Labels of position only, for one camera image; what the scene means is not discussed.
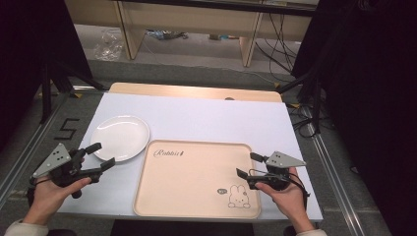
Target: beige tray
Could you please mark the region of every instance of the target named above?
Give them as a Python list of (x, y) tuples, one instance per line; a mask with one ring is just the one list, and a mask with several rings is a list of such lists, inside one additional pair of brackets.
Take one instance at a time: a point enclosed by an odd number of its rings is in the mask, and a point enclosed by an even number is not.
[(146, 150), (134, 211), (141, 216), (256, 218), (257, 191), (236, 168), (254, 168), (241, 144), (153, 141)]

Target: white sleeve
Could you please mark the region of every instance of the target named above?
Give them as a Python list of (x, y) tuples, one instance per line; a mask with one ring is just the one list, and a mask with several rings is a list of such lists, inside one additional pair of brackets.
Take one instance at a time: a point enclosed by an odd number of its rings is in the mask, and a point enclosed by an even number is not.
[(4, 236), (46, 236), (48, 232), (48, 227), (44, 225), (22, 223), (22, 220), (18, 220), (13, 222), (9, 228), (7, 228)]
[(322, 229), (310, 230), (297, 234), (297, 236), (328, 236)]

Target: cartoon rabbit illustration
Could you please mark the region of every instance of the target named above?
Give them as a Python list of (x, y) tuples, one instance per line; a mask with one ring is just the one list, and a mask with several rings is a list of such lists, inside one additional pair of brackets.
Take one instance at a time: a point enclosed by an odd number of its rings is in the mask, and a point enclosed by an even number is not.
[(230, 187), (229, 207), (249, 208), (249, 197), (243, 185)]

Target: white plate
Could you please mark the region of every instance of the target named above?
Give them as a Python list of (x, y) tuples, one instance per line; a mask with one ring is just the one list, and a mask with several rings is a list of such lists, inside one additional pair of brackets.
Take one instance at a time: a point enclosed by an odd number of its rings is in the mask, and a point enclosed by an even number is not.
[(117, 116), (101, 123), (91, 136), (91, 144), (101, 143), (94, 154), (103, 160), (127, 160), (141, 152), (149, 141), (147, 123), (135, 116)]

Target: hand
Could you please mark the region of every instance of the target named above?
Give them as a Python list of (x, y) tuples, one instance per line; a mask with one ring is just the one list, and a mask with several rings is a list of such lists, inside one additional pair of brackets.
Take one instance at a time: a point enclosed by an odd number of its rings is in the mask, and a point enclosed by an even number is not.
[[(294, 167), (290, 167), (289, 172), (297, 175), (297, 170)], [(300, 183), (293, 176), (291, 176), (291, 179)], [(272, 197), (279, 210), (291, 221), (297, 233), (315, 229), (304, 209), (303, 193), (300, 188), (294, 184), (290, 184), (285, 190), (277, 191), (264, 183), (257, 183), (255, 186)]]
[(81, 179), (65, 188), (55, 185), (52, 181), (47, 180), (47, 177), (39, 178), (37, 182), (39, 184), (36, 185), (36, 189), (34, 190), (33, 204), (25, 216), (23, 223), (46, 225), (50, 217), (64, 203), (64, 200), (89, 184), (91, 179)]

